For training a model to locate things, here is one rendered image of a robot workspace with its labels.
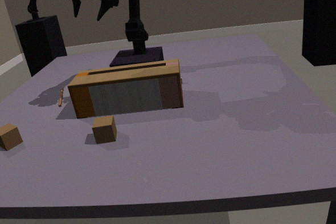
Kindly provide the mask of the brown box with clear front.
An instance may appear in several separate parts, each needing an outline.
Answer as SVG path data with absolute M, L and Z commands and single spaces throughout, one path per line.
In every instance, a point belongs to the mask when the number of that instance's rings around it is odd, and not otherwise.
M 79 71 L 67 87 L 77 119 L 184 107 L 179 59 Z

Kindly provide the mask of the brown cube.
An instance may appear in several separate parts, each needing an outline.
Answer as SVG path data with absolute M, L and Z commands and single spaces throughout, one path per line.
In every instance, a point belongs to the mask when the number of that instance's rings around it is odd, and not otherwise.
M 92 130 L 96 144 L 116 141 L 117 128 L 113 116 L 94 118 Z
M 10 123 L 0 127 L 0 146 L 3 149 L 8 151 L 22 142 L 18 127 Z

